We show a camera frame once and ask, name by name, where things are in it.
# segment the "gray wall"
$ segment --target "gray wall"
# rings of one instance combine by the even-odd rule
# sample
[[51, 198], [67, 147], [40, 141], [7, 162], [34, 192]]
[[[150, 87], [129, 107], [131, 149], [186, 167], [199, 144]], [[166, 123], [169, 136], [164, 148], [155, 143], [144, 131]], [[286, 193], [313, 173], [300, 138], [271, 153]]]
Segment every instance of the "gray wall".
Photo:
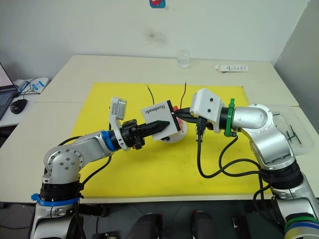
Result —
[[275, 68], [319, 132], [319, 0], [311, 0]]

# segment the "red object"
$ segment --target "red object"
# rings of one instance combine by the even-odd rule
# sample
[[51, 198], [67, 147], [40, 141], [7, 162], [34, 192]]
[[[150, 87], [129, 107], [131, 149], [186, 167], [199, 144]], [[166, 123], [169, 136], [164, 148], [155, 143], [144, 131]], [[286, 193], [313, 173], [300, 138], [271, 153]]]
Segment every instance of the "red object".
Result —
[[[174, 106], [173, 107], [173, 111], [177, 111], [178, 110], [178, 106]], [[182, 132], [184, 132], [183, 130], [183, 120], [181, 120], [180, 118], [177, 118], [177, 122], [179, 124], [179, 127], [181, 129]]]
[[154, 5], [160, 4], [161, 0], [151, 0], [151, 3]]

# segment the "black cable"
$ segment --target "black cable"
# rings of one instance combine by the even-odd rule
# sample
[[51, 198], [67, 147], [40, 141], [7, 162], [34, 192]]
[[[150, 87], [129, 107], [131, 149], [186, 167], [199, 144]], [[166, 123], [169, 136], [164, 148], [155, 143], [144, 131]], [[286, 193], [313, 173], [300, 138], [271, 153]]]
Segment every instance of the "black cable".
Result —
[[264, 187], [264, 188], [262, 188], [262, 189], [259, 189], [259, 190], [254, 194], [253, 203], [254, 203], [254, 206], [255, 206], [255, 208], [256, 208], [258, 214], [259, 214], [260, 216], [262, 216], [266, 221], [268, 221], [271, 225], [273, 225], [275, 228], [277, 228], [278, 231], [280, 231], [282, 234], [284, 234], [283, 228], [282, 228], [279, 224], [277, 224], [276, 222], [274, 222], [274, 221], [270, 220], [269, 218], [267, 218], [267, 217], [260, 211], [260, 209], [259, 209], [259, 207], [258, 207], [258, 205], [257, 205], [257, 200], [256, 200], [256, 199], [257, 199], [258, 194], [260, 194], [261, 192], [266, 191], [266, 190], [269, 189], [270, 187], [271, 187], [271, 185], [268, 184], [266, 187]]
[[98, 226], [99, 226], [99, 216], [96, 218], [96, 225], [95, 225], [95, 234], [98, 233]]
[[0, 225], [0, 228], [10, 229], [10, 230], [21, 230], [21, 229], [27, 229], [29, 227], [22, 227], [22, 228], [11, 228], [7, 226]]
[[[217, 176], [218, 174], [220, 174], [221, 172], [223, 172], [226, 168], [228, 168], [229, 166], [231, 166], [235, 163], [247, 162], [248, 160], [250, 160], [250, 159], [235, 159], [235, 160], [227, 163], [225, 166], [221, 167], [219, 170], [217, 170], [213, 174], [206, 175], [206, 174], [204, 174], [204, 172], [201, 169], [200, 154], [201, 154], [201, 140], [198, 140], [197, 141], [197, 168], [198, 168], [200, 175], [204, 178], [213, 178], [213, 177]], [[241, 177], [241, 176], [247, 176], [247, 175], [252, 175], [252, 174], [259, 174], [259, 175], [262, 175], [264, 177], [268, 177], [268, 175], [266, 173], [261, 172], [261, 171], [249, 171], [249, 172], [244, 172], [244, 173], [237, 173], [237, 174], [234, 174], [233, 177]]]
[[[225, 153], [226, 150], [227, 150], [230, 146], [232, 146], [237, 140], [238, 140], [238, 136], [236, 136], [236, 137], [235, 137], [228, 145], [226, 145], [226, 147], [221, 151], [221, 153], [220, 153], [220, 155], [219, 155], [219, 159], [218, 159], [219, 169], [222, 168], [222, 158], [223, 158], [224, 153]], [[257, 162], [255, 162], [255, 161], [253, 161], [253, 160], [251, 160], [251, 159], [241, 159], [241, 160], [243, 160], [244, 162], [253, 163], [255, 166], [257, 166], [257, 168], [258, 168], [259, 170], [261, 170], [261, 167], [260, 167], [260, 165], [259, 165]], [[225, 170], [223, 170], [222, 172], [223, 172], [225, 175], [230, 176], [230, 177], [238, 177], [238, 176], [242, 175], [242, 174], [232, 174], [232, 173], [228, 173], [228, 172], [226, 172]], [[258, 180], [259, 180], [259, 186], [260, 186], [260, 190], [258, 190], [258, 194], [260, 193], [260, 195], [261, 195], [262, 205], [263, 205], [263, 207], [264, 207], [264, 209], [265, 209], [265, 211], [266, 211], [266, 213], [267, 213], [268, 218], [266, 218], [266, 216], [261, 213], [261, 211], [259, 210], [259, 208], [258, 208], [258, 206], [257, 206], [257, 202], [256, 202], [256, 201], [254, 201], [255, 208], [256, 208], [257, 212], [258, 212], [262, 217], [264, 217], [267, 221], [271, 221], [271, 220], [272, 220], [272, 223], [275, 223], [275, 224], [276, 224], [276, 220], [274, 219], [274, 217], [272, 216], [272, 214], [269, 212], [267, 206], [265, 205], [265, 201], [264, 201], [264, 200], [265, 200], [265, 198], [264, 198], [264, 191], [265, 191], [266, 189], [264, 189], [264, 187], [263, 187], [263, 180], [262, 180], [262, 177], [261, 177], [260, 174], [258, 175]]]
[[36, 78], [33, 78], [29, 81], [29, 89], [24, 91], [24, 92], [20, 92], [18, 95], [16, 95], [15, 97], [18, 97], [18, 96], [23, 96], [23, 99], [24, 99], [24, 95], [39, 95], [40, 93], [39, 92], [34, 92], [34, 93], [31, 93], [31, 94], [27, 94], [27, 92], [30, 92], [32, 90], [31, 88], [31, 83], [33, 80], [36, 80], [36, 79], [39, 79], [40, 77], [36, 77]]
[[153, 105], [154, 105], [154, 96], [153, 96], [153, 94], [152, 94], [152, 92], [151, 92], [151, 90], [150, 90], [149, 86], [148, 86], [148, 90], [149, 90], [149, 92], [150, 92], [150, 94], [151, 94], [152, 101], [153, 101]]
[[[220, 153], [219, 155], [219, 159], [218, 159], [218, 165], [219, 165], [219, 168], [222, 168], [222, 158], [223, 158], [223, 155], [224, 153], [226, 152], [226, 150], [231, 146], [233, 145], [236, 141], [238, 140], [238, 136], [236, 136]], [[246, 162], [250, 162], [252, 164], [254, 164], [259, 170], [261, 170], [261, 167], [260, 165], [251, 160], [251, 159], [244, 159]], [[226, 171], [223, 171], [223, 173], [229, 177], [237, 177], [239, 174], [232, 174], [232, 173], [228, 173]], [[258, 180], [259, 180], [259, 186], [260, 186], [260, 189], [263, 188], [263, 180], [262, 180], [262, 177], [261, 175], [258, 175]], [[267, 213], [267, 216], [269, 219], [273, 220], [274, 222], [276, 222], [275, 218], [273, 217], [273, 215], [270, 213], [270, 211], [268, 210], [266, 204], [265, 204], [265, 197], [264, 197], [264, 191], [261, 191], [260, 193], [260, 197], [261, 197], [261, 200], [262, 200], [262, 205]]]
[[185, 93], [186, 93], [186, 81], [185, 81], [185, 85], [184, 85], [184, 93], [180, 99], [180, 106], [179, 106], [180, 109], [181, 109], [181, 103], [183, 102], [183, 98], [184, 98]]
[[[111, 162], [111, 159], [112, 159], [112, 156], [109, 156], [109, 159], [108, 161], [103, 165], [101, 166], [100, 168], [98, 168], [97, 170], [95, 170], [93, 173], [91, 173], [86, 179], [84, 179], [84, 181], [80, 184], [79, 188], [77, 189], [75, 195], [79, 195], [79, 197], [81, 197], [81, 194], [80, 194], [80, 191], [84, 189], [84, 185], [95, 175], [97, 174], [98, 172], [100, 172], [102, 169], [104, 169], [106, 166], [108, 166]], [[78, 225], [78, 228], [80, 229], [80, 233], [81, 233], [81, 238], [82, 239], [86, 239], [86, 236], [85, 236], [85, 232], [83, 230], [83, 227], [81, 225], [81, 222], [80, 222], [80, 216], [79, 216], [79, 204], [77, 203], [74, 207], [74, 216], [75, 216], [75, 220], [76, 220], [76, 223]]]
[[68, 139], [64, 140], [62, 143], [60, 143], [58, 146], [64, 145], [67, 142], [70, 142], [70, 141], [75, 140], [75, 139], [80, 138], [80, 137], [82, 137], [82, 136], [75, 136], [75, 137], [72, 137], [72, 138], [68, 138]]

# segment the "desk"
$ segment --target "desk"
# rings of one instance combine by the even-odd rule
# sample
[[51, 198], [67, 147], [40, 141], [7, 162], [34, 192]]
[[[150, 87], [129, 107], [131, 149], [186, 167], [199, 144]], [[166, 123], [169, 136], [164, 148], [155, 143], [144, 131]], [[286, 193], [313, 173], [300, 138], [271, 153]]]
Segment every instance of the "desk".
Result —
[[[223, 61], [196, 60], [190, 69], [179, 69], [174, 59], [73, 56], [40, 95], [34, 107], [17, 126], [0, 149], [0, 201], [31, 202], [30, 195], [39, 192], [43, 174], [43, 157], [47, 150], [70, 136], [92, 82], [145, 82], [209, 85], [243, 85], [249, 101], [266, 105], [293, 106], [297, 116], [319, 147], [319, 136], [298, 102], [268, 62], [240, 62], [248, 73], [216, 73], [215, 64]], [[298, 156], [315, 195], [319, 196], [317, 152]], [[239, 200], [252, 195], [212, 195], [154, 198], [85, 198], [83, 203], [120, 203], [182, 200]]]

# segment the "laptop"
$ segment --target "laptop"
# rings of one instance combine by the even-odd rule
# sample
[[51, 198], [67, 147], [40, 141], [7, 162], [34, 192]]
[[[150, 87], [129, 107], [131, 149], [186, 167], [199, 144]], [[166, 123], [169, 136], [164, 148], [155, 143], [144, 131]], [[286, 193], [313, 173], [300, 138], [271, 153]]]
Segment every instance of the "laptop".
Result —
[[10, 106], [17, 90], [0, 63], [0, 119]]

